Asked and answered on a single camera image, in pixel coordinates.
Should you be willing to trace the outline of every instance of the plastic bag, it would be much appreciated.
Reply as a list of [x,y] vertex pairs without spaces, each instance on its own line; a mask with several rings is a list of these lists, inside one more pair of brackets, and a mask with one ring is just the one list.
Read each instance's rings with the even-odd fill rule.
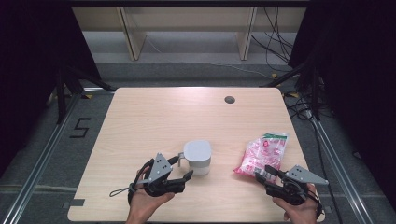
[[259,173],[268,181],[275,182],[276,177],[268,175],[264,167],[270,165],[277,170],[280,168],[280,161],[285,153],[289,135],[286,133],[265,133],[261,138],[247,144],[242,164],[233,171],[239,175],[255,176]]

